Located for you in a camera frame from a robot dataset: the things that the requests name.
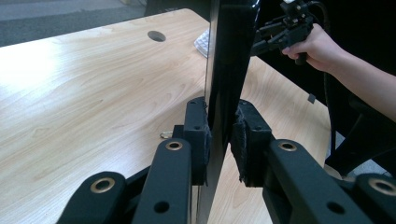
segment wooden table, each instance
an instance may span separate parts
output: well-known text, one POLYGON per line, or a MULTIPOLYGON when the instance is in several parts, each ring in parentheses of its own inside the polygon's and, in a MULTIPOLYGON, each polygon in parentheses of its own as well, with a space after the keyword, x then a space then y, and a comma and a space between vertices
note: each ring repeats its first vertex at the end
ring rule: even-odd
MULTIPOLYGON (((208 25, 183 9, 0 48, 0 223, 54 223, 87 177, 150 165, 160 133, 204 95, 206 59, 193 41, 208 25)), ((252 58, 242 98, 276 138, 323 163, 329 117, 307 97, 252 58)), ((227 154, 209 222, 271 222, 261 194, 239 183, 227 154)))

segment human arm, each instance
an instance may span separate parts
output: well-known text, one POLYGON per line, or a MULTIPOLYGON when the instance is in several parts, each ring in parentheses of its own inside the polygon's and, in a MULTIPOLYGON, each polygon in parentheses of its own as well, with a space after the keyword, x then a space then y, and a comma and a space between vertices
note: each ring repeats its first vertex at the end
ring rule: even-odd
POLYGON ((314 24, 308 38, 283 49, 292 59, 306 52, 314 68, 337 78, 350 91, 383 115, 396 122, 396 77, 341 49, 314 24))

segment human hand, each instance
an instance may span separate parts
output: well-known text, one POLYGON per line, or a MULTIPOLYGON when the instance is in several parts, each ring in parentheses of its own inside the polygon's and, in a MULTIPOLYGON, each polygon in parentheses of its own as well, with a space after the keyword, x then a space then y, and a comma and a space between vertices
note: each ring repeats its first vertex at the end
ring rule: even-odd
POLYGON ((340 56, 345 53, 318 24, 314 24, 311 34, 305 41, 282 50, 283 54, 293 60, 296 60, 299 53, 303 52, 307 53, 306 61, 309 64, 320 71, 329 73, 340 56))

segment forearm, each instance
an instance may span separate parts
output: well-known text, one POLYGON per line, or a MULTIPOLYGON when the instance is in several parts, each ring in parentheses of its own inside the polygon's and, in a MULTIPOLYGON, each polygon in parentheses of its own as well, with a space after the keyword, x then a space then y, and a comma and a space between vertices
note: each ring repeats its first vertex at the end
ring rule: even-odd
POLYGON ((327 71, 368 105, 396 122, 396 77, 347 53, 327 71))

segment wood grain surface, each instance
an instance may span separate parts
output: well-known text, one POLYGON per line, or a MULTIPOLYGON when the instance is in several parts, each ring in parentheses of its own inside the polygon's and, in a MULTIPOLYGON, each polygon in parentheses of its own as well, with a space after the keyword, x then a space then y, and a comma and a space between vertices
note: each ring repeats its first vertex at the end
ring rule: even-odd
MULTIPOLYGON (((0 223, 55 223, 89 176, 128 177, 150 165, 160 133, 204 95, 206 59, 193 41, 208 25, 182 9, 0 48, 0 223)), ((242 98, 276 138, 323 163, 327 109, 307 97, 252 58, 242 98)), ((258 222, 271 223, 261 190, 238 182, 227 154, 209 223, 258 222)))

